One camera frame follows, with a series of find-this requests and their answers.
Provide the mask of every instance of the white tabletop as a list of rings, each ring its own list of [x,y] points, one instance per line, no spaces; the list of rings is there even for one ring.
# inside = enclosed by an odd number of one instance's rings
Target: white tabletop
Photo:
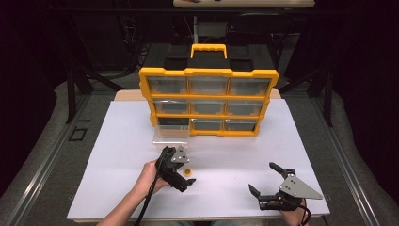
[[[200,0],[195,3],[189,0],[174,0],[173,5],[175,7],[240,7],[240,8],[254,8],[254,7],[286,7],[286,8],[297,8],[297,7],[313,7],[313,0]]]
[[[111,103],[68,219],[104,218],[131,189],[143,164],[159,157],[149,116],[147,102]],[[196,136],[189,142],[190,163],[181,170],[192,168],[190,178],[197,181],[183,193],[161,189],[143,220],[279,217],[279,211],[261,211],[248,190],[252,184],[262,195],[278,192],[283,179],[269,162],[296,169],[298,178],[323,194],[284,100],[271,100],[257,137]],[[313,216],[329,214],[324,199],[308,200],[308,206]]]

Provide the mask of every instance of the human hand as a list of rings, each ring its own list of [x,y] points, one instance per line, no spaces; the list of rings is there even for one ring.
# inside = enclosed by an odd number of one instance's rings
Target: human hand
[[[305,206],[306,201],[302,199],[301,205]],[[284,221],[289,226],[298,226],[301,225],[302,219],[304,218],[305,210],[302,208],[296,208],[294,211],[280,211]]]
[[[140,173],[135,185],[132,188],[131,192],[134,192],[138,197],[144,199],[150,190],[150,186],[155,179],[156,175],[156,160],[151,162],[147,162],[144,164],[143,170]],[[158,190],[160,190],[164,186],[169,186],[169,183],[164,181],[162,178],[159,178],[156,181],[155,188],[153,189],[153,193],[155,194]]]

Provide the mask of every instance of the yellow handle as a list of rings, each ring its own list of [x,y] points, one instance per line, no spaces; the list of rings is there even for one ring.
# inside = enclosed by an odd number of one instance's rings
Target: yellow handle
[[[191,46],[191,58],[194,51],[223,51],[224,57],[227,58],[226,45],[224,44],[193,44]]]

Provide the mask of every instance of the human arm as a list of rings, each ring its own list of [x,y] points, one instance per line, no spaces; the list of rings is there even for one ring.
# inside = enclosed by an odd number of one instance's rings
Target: human arm
[[[133,188],[123,197],[120,203],[102,220],[99,226],[119,226],[125,225],[129,217],[134,213],[140,203],[146,198],[150,190],[150,186],[156,175],[156,160],[144,164],[143,170],[140,173]],[[155,194],[159,189],[168,186],[168,183],[162,178],[156,181],[155,188],[152,194]]]
[[[306,206],[305,199],[302,200],[301,205]],[[288,226],[298,226],[301,225],[302,219],[304,218],[305,210],[297,207],[294,211],[280,211],[282,218],[287,223]]]

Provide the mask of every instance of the yellow organizer case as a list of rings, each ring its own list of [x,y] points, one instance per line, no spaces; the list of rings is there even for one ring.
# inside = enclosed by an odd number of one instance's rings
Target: yellow organizer case
[[[152,126],[189,134],[255,137],[277,84],[267,46],[152,44],[139,71]]]

